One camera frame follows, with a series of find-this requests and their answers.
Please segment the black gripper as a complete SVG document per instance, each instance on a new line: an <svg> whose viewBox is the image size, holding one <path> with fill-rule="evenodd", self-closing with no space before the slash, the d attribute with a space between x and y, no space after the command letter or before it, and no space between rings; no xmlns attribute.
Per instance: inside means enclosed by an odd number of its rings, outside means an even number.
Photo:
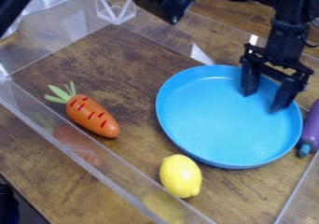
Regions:
<svg viewBox="0 0 319 224"><path fill-rule="evenodd" d="M309 34L305 23L289 24L272 19L272 28L265 47L250 43L244 45L240 57L240 90L244 96L257 92L260 75L280 82L273 96L270 111L285 109L297 93L304 90L312 70L300 61L300 55Z"/></svg>

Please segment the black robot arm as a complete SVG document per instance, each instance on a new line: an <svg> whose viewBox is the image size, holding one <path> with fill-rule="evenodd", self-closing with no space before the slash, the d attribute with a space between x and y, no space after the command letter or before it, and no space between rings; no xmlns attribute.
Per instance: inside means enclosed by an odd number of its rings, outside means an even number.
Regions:
<svg viewBox="0 0 319 224"><path fill-rule="evenodd" d="M150 12L174 24L196 0L133 0L149 7ZM304 66L300 55L308 43L309 25L319 18L319 0L229 0L254 1L273 8L270 31L266 45L258 47L245 44L240 57L241 94L256 93L261 76L280 82L270 111L276 112L290 105L296 95L306 85L313 71ZM0 0L0 37L20 17L30 0Z"/></svg>

